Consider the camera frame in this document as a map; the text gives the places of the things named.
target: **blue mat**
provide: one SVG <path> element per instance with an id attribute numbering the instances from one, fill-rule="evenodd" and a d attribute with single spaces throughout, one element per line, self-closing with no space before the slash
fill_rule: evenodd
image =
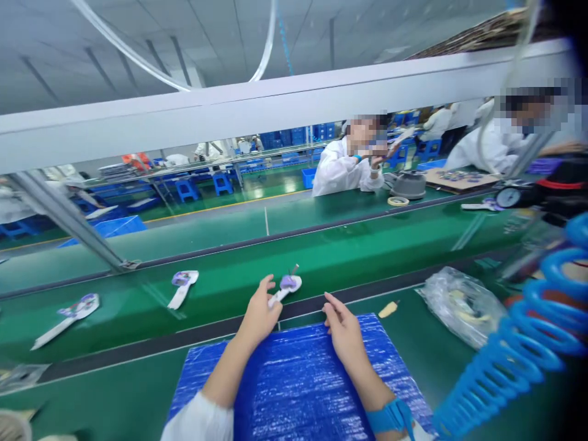
<path id="1" fill-rule="evenodd" d="M 433 433 L 432 414 L 374 314 L 358 316 L 378 375 Z M 204 386 L 227 342 L 190 349 L 168 419 Z M 249 360 L 235 401 L 235 440 L 369 439 L 361 401 L 337 358 L 325 326 L 270 334 Z"/>

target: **clear plastic bag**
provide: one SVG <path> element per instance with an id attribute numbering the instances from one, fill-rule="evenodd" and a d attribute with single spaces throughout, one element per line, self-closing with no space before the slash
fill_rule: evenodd
<path id="1" fill-rule="evenodd" d="M 507 313 L 482 282 L 450 266 L 429 277 L 419 294 L 445 326 L 476 350 Z"/>

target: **blue coiled air hose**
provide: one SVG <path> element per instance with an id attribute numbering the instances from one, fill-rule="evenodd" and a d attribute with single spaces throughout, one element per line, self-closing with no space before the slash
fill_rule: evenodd
<path id="1" fill-rule="evenodd" d="M 562 270 L 566 263 L 588 259 L 588 213 L 569 221 L 565 232 L 575 247 L 554 252 L 541 262 L 545 280 L 526 283 L 522 301 L 500 321 L 435 411 L 433 424 L 441 439 L 460 439 L 499 413 L 509 400 L 528 392 L 532 383 L 541 383 L 543 371 L 563 370 L 556 353 L 586 353 L 576 335 L 586 333 L 588 313 L 543 298 L 546 290 L 557 290 L 588 302 L 588 284 L 569 279 Z M 530 311 L 544 319 L 530 317 Z"/>

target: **tape roll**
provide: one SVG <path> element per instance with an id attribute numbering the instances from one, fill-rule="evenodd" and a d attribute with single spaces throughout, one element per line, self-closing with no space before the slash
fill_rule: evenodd
<path id="1" fill-rule="evenodd" d="M 391 198 L 388 198 L 388 205 L 391 206 L 407 206 L 408 204 L 409 200 L 401 196 L 392 196 Z"/>

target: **blue wristband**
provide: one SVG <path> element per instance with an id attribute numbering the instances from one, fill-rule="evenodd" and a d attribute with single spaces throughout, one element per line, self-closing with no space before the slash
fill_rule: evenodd
<path id="1" fill-rule="evenodd" d="M 415 441 L 412 432 L 412 412 L 401 399 L 397 398 L 389 402 L 382 410 L 366 412 L 366 415 L 374 434 L 389 431 L 402 432 L 406 429 L 410 439 Z"/>

